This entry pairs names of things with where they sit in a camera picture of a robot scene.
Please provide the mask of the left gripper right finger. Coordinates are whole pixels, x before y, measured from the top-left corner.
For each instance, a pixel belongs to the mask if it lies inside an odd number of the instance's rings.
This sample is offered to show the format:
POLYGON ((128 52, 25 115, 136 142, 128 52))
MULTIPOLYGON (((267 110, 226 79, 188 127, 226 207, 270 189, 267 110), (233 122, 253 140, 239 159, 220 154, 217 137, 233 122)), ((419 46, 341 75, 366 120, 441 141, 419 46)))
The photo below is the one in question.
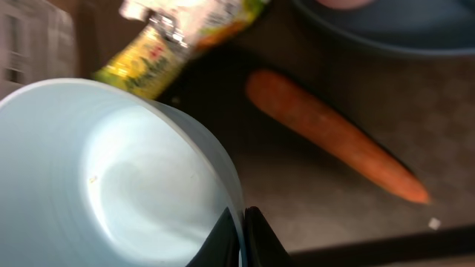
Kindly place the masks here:
POLYGON ((245 210, 244 237, 249 267, 295 266, 258 207, 245 210))

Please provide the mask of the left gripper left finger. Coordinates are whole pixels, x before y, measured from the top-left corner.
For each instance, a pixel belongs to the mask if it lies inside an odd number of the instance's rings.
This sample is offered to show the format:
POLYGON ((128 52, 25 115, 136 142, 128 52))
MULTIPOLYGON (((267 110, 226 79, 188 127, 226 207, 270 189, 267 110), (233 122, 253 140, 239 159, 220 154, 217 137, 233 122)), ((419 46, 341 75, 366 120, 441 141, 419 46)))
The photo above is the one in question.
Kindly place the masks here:
POLYGON ((231 212, 226 208, 186 267, 238 267, 239 250, 235 224, 231 212))

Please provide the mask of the orange carrot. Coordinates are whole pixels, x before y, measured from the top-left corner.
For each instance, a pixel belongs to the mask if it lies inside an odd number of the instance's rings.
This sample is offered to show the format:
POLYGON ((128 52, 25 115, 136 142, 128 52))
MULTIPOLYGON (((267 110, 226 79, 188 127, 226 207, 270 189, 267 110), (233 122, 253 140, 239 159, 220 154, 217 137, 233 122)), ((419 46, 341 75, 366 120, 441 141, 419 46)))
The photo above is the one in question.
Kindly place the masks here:
POLYGON ((257 70, 246 82, 246 95, 260 111, 389 193, 414 203, 430 202, 427 189, 403 164, 291 79, 271 70, 257 70))

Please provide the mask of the light blue bowl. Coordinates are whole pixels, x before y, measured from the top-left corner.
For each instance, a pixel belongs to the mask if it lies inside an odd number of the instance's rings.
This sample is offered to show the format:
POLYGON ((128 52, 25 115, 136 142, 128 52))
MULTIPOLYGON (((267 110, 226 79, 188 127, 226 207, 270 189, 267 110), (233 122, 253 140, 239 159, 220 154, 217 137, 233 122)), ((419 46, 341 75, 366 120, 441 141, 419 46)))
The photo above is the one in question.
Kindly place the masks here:
POLYGON ((236 168, 176 108, 86 79, 1 101, 3 266, 186 266, 226 208, 247 266, 236 168))

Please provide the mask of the yellow snack wrapper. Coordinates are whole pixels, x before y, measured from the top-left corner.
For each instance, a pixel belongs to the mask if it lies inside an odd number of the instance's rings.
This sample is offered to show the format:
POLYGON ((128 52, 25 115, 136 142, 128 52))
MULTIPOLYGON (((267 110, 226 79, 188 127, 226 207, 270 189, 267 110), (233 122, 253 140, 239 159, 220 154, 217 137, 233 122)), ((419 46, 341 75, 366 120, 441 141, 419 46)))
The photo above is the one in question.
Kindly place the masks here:
POLYGON ((119 14, 146 26, 94 78, 155 99, 189 60, 245 30, 267 5, 267 0, 124 1, 119 14))

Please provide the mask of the pink cup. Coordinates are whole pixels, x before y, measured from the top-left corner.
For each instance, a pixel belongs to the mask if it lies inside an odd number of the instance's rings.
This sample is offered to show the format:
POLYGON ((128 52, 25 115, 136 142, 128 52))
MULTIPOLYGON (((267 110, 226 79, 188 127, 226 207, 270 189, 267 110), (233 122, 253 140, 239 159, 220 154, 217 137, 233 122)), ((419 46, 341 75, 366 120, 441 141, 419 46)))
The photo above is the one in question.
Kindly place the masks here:
POLYGON ((337 10, 352 10, 370 4, 374 0, 316 0, 325 7, 337 10))

